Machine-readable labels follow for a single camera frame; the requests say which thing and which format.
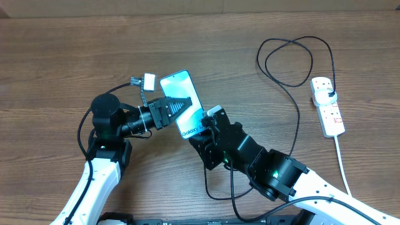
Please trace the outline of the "white charger adapter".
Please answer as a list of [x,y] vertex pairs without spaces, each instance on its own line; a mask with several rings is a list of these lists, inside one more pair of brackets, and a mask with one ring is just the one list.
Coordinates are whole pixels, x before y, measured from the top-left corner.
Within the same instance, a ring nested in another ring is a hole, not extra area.
[[338,100],[336,93],[332,94],[330,89],[317,89],[313,92],[313,103],[316,107],[327,106]]

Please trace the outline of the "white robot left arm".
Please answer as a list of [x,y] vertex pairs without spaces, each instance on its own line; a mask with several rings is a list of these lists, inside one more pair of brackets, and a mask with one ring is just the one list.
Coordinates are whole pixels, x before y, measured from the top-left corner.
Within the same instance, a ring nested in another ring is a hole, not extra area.
[[132,153],[132,138],[145,139],[152,129],[172,124],[192,104],[190,97],[162,97],[141,107],[121,103],[111,94],[97,96],[89,112],[94,129],[84,151],[81,179],[54,224],[134,224],[133,216],[103,212],[112,190],[120,182]]

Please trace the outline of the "blue smartphone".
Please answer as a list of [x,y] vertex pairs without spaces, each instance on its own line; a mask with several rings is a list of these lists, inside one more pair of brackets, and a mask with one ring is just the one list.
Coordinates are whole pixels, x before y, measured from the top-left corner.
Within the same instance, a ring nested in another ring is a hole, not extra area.
[[191,76],[182,70],[160,80],[161,89],[169,100],[172,119],[183,139],[189,139],[202,131],[203,106],[199,100]]

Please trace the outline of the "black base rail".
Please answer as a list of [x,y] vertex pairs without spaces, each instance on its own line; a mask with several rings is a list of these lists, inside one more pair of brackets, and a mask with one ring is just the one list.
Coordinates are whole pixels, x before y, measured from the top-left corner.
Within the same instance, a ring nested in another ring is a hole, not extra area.
[[132,214],[105,212],[97,221],[98,225],[303,225],[311,224],[312,216],[301,211],[296,216],[269,216],[254,222],[239,219],[190,219],[168,221],[162,219],[134,219]]

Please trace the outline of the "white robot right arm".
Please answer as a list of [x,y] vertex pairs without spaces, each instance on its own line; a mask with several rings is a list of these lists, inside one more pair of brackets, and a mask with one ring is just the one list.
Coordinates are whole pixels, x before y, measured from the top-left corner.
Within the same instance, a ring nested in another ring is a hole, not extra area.
[[399,224],[398,218],[345,194],[292,156],[260,146],[242,124],[230,123],[220,106],[207,112],[200,109],[192,118],[197,134],[189,142],[206,169],[224,164],[232,173],[246,175],[250,186],[265,198],[284,202],[263,218],[294,205],[307,213],[310,223]]

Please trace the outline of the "white power strip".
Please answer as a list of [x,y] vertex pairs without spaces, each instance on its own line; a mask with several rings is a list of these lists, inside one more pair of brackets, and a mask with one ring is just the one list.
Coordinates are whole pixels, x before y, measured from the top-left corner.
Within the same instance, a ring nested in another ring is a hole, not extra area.
[[[327,77],[312,78],[310,87],[312,96],[317,89],[330,89],[333,92],[333,82]],[[316,109],[324,137],[333,138],[345,132],[338,100],[327,106],[316,107]]]

